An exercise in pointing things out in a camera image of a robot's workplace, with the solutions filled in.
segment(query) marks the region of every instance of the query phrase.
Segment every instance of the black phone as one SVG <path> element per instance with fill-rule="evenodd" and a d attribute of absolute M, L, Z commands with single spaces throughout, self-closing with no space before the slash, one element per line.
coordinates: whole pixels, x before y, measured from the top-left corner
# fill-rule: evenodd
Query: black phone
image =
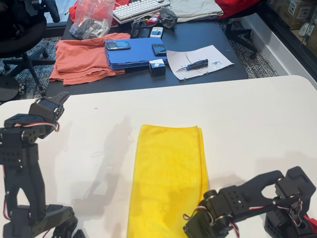
<path fill-rule="evenodd" d="M 166 56 L 166 49 L 163 44 L 152 44 L 156 56 Z"/>
<path fill-rule="evenodd" d="M 143 27 L 139 30 L 138 38 L 147 38 L 150 34 L 150 27 Z"/>
<path fill-rule="evenodd" d="M 109 51 L 116 51 L 130 49 L 131 46 L 127 41 L 108 41 L 106 42 L 106 48 Z"/>

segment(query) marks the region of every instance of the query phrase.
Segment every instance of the lined paper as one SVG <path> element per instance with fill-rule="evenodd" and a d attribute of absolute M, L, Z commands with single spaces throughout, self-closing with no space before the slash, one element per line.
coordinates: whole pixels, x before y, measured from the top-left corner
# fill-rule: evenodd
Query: lined paper
<path fill-rule="evenodd" d="M 220 51 L 217 50 L 215 46 L 207 46 L 195 51 L 187 52 L 166 51 L 166 54 L 168 64 L 174 75 L 179 80 L 193 78 L 219 70 L 220 68 L 215 68 L 212 64 L 212 61 L 215 60 L 220 61 L 223 67 L 228 67 L 229 65 L 233 64 L 222 53 L 220 53 Z M 193 69 L 190 71 L 184 70 L 176 72 L 180 68 L 186 67 L 189 64 L 205 59 L 208 59 L 208 67 Z"/>

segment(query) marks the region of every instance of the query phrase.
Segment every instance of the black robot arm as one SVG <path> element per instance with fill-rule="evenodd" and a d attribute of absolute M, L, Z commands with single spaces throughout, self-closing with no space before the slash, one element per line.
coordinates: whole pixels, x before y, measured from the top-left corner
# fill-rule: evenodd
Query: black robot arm
<path fill-rule="evenodd" d="M 275 184 L 276 197 L 269 199 L 262 190 Z M 189 238 L 224 238 L 237 222 L 266 213 L 264 229 L 273 238 L 317 238 L 305 215 L 316 188 L 300 167 L 258 175 L 241 186 L 222 188 L 204 194 L 184 231 Z"/>
<path fill-rule="evenodd" d="M 45 185 L 39 166 L 36 140 L 59 130 L 68 92 L 37 99 L 29 114 L 17 114 L 0 128 L 0 164 L 3 165 L 5 198 L 3 215 L 10 220 L 3 228 L 4 238 L 33 238 L 55 228 L 54 237 L 70 238 L 77 226 L 71 207 L 46 205 Z M 30 206 L 18 205 L 22 189 Z M 79 230 L 76 236 L 84 237 Z"/>

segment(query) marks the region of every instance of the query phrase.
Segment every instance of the small box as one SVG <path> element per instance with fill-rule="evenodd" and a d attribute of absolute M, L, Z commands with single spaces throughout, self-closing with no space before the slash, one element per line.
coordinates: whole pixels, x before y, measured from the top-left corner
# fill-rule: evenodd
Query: small box
<path fill-rule="evenodd" d="M 162 59 L 156 59 L 150 61 L 150 72 L 151 76 L 162 76 L 165 75 L 166 69 Z"/>
<path fill-rule="evenodd" d="M 279 16 L 289 25 L 290 30 L 299 30 L 311 18 L 315 4 L 312 0 L 284 0 L 284 9 Z"/>

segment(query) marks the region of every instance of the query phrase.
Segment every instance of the chair wheel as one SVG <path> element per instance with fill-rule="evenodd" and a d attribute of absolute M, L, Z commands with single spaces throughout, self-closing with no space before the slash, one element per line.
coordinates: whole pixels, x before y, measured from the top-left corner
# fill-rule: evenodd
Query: chair wheel
<path fill-rule="evenodd" d="M 26 91 L 26 86 L 22 83 L 19 84 L 19 94 L 20 95 L 25 95 L 25 91 Z"/>
<path fill-rule="evenodd" d="M 247 33 L 247 34 L 244 35 L 244 37 L 245 37 L 246 39 L 249 39 L 249 38 L 251 38 L 251 34 L 250 34 L 250 33 Z"/>
<path fill-rule="evenodd" d="M 46 93 L 46 91 L 45 91 L 45 90 L 42 90 L 42 91 L 40 92 L 40 95 L 41 95 L 42 97 L 44 97 L 44 96 L 45 96 L 45 93 Z"/>
<path fill-rule="evenodd" d="M 9 70 L 11 69 L 11 67 L 10 67 L 10 65 L 5 64 L 5 65 L 4 65 L 4 69 L 5 69 L 5 71 L 9 71 Z"/>
<path fill-rule="evenodd" d="M 255 60 L 255 59 L 257 58 L 257 53 L 252 53 L 252 54 L 250 55 L 250 58 L 253 59 L 253 60 Z"/>
<path fill-rule="evenodd" d="M 43 53 L 42 53 L 42 55 L 43 55 L 43 58 L 48 58 L 49 57 L 49 54 L 46 52 L 46 51 L 44 51 Z"/>

